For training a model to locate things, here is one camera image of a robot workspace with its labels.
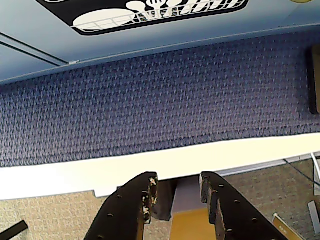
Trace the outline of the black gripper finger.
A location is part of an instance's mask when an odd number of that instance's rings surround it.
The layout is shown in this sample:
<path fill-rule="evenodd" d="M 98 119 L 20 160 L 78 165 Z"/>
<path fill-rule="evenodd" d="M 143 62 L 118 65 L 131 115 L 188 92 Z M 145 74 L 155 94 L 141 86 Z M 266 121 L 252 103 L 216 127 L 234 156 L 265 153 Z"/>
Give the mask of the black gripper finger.
<path fill-rule="evenodd" d="M 142 240 L 157 203 L 158 175 L 144 172 L 107 197 L 94 218 L 86 240 Z"/>
<path fill-rule="evenodd" d="M 215 172 L 199 176 L 201 202 L 217 240 L 285 240 L 286 237 L 236 188 Z"/>

